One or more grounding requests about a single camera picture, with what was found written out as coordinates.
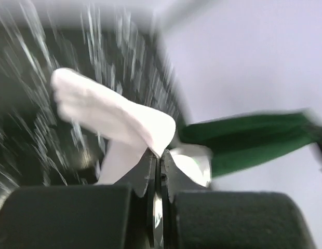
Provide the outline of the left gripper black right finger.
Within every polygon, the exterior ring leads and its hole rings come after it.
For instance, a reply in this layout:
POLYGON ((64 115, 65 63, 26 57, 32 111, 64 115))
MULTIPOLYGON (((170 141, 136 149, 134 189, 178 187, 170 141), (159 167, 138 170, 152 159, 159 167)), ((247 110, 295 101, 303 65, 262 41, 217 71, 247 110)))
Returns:
POLYGON ((160 159, 164 248, 311 249, 296 203, 277 192, 212 191, 186 176, 168 150, 160 159))

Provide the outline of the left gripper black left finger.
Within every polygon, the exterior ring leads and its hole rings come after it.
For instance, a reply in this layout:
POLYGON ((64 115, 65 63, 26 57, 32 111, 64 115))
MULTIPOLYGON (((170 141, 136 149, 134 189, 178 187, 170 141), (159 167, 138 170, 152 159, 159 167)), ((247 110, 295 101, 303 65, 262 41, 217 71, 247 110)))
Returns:
POLYGON ((153 248, 156 157, 112 185, 23 187, 0 209, 0 248, 153 248))

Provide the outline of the white and green raglan t-shirt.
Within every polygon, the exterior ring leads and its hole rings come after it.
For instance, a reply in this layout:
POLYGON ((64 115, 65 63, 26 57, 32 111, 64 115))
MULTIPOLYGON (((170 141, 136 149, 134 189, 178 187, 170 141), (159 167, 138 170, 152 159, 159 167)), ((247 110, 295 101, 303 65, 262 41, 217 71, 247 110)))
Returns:
POLYGON ((126 149, 120 157, 125 170, 147 149, 160 157, 175 135, 184 144, 211 150, 213 177, 266 163, 319 140, 315 125, 302 112, 251 114, 177 128, 168 114, 132 102, 69 68, 55 70, 50 82, 58 115, 118 142, 126 149))

